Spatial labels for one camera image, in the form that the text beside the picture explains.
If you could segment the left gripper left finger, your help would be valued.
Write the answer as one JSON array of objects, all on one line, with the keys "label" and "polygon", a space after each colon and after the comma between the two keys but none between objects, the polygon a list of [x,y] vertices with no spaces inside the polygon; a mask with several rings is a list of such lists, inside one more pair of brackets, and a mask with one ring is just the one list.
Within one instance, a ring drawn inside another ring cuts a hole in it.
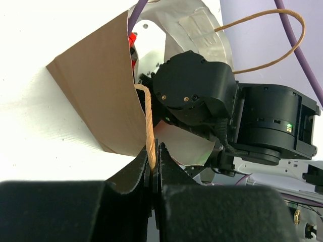
[{"label": "left gripper left finger", "polygon": [[1,241],[146,241],[147,153],[107,180],[1,183]]}]

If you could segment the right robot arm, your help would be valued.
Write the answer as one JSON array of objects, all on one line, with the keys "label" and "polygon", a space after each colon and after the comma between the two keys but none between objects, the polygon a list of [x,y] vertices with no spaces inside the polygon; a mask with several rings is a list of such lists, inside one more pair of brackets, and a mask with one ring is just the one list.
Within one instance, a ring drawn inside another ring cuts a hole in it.
[{"label": "right robot arm", "polygon": [[[289,176],[322,191],[322,170],[310,161],[316,102],[275,84],[239,83],[231,67],[192,51],[136,75],[152,100],[152,122],[164,121],[210,141],[206,166],[232,176]],[[157,145],[152,196],[160,241],[299,241],[294,212],[265,186],[206,186]]]}]

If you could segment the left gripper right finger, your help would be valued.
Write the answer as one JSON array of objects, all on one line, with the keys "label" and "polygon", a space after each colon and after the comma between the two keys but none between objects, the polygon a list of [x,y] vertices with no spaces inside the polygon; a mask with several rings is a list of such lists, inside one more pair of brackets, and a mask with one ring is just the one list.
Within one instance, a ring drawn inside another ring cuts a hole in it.
[{"label": "left gripper right finger", "polygon": [[298,241],[282,196],[261,186],[204,186],[158,147],[161,241]]}]

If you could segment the brown paper bag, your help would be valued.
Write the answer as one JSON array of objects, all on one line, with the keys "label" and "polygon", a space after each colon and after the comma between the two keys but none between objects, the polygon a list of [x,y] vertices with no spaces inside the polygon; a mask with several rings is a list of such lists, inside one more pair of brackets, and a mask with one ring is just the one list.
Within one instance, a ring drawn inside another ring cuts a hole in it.
[{"label": "brown paper bag", "polygon": [[[48,65],[52,75],[101,149],[136,156],[146,142],[144,107],[133,84],[126,44],[128,7]],[[221,23],[202,1],[159,1],[148,4],[141,19],[155,22],[167,34],[166,56],[188,49],[192,28],[180,31],[178,22],[198,13],[196,30],[211,31]]]}]

